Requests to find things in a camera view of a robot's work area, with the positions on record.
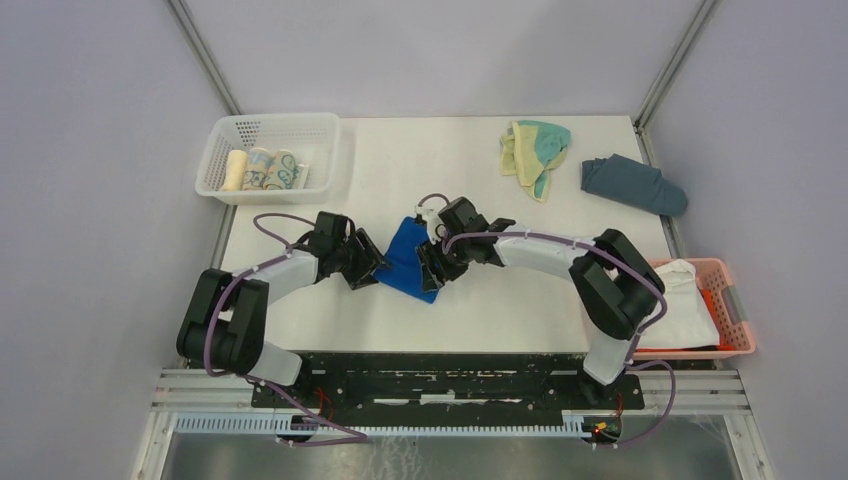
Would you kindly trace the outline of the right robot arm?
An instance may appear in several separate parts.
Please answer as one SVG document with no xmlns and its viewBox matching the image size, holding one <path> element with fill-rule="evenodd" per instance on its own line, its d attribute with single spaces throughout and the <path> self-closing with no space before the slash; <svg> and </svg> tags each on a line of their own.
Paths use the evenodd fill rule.
<svg viewBox="0 0 848 480">
<path fill-rule="evenodd" d="M 437 291 L 473 264 L 526 268 L 570 281 L 598 330 L 577 382 L 580 400 L 602 408 L 618 393 L 648 324 L 667 310 L 665 286 L 619 230 L 581 239 L 534 231 L 512 219 L 488 221 L 459 197 L 436 210 L 418 204 L 428 238 L 416 246 L 424 291 Z"/>
</svg>

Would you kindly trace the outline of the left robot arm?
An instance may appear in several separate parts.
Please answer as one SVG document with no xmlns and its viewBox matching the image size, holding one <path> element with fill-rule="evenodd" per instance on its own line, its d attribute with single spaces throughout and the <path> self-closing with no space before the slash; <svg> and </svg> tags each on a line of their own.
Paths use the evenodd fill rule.
<svg viewBox="0 0 848 480">
<path fill-rule="evenodd" d="M 366 231 L 344 215 L 321 211 L 309 231 L 284 242 L 280 255 L 232 273 L 209 268 L 194 288 L 176 338 L 177 353 L 210 376 L 237 374 L 276 384 L 293 407 L 313 397 L 303 358 L 265 338 L 268 308 L 283 297 L 341 275 L 352 290 L 375 284 L 390 263 Z"/>
</svg>

